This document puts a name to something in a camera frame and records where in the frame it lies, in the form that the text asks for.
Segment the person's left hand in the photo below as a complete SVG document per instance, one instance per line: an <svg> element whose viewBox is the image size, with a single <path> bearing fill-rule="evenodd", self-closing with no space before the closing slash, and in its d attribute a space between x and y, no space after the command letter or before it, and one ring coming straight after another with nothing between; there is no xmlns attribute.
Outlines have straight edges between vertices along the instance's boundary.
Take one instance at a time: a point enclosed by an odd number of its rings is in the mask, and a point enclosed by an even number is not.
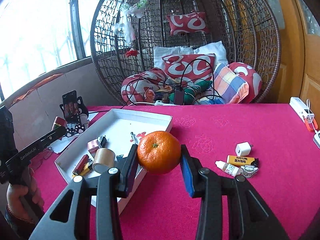
<svg viewBox="0 0 320 240"><path fill-rule="evenodd" d="M41 208L41 210L43 210L44 200L41 196L40 188L37 186L32 168L29 168L29 173L31 178L31 190L34 193L32 200ZM32 218L28 215L21 202L21 198L24 197L28 191L29 190L27 186L9 184L7 190L7 202L10 212L15 217L26 221L31 221Z"/></svg>

